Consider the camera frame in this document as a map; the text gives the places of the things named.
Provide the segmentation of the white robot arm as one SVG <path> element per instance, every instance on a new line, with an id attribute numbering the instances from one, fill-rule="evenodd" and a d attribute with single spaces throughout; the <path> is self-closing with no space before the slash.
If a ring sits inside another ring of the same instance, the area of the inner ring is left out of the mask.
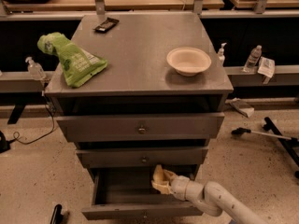
<path id="1" fill-rule="evenodd" d="M 165 170 L 158 164 L 151 185 L 162 194 L 171 194 L 178 200 L 191 202 L 210 216 L 218 217 L 225 212 L 236 224 L 268 224 L 217 182 L 208 181 L 203 185 Z"/>

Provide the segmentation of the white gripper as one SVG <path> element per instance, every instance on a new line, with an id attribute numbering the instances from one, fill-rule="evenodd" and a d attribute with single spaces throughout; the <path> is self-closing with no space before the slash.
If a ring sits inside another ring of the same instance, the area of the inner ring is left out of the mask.
<path id="1" fill-rule="evenodd" d="M 151 185 L 161 194 L 173 194 L 175 198 L 185 201 L 185 193 L 190 179 L 186 176 L 177 176 L 174 172 L 166 170 L 158 164 L 153 173 Z"/>

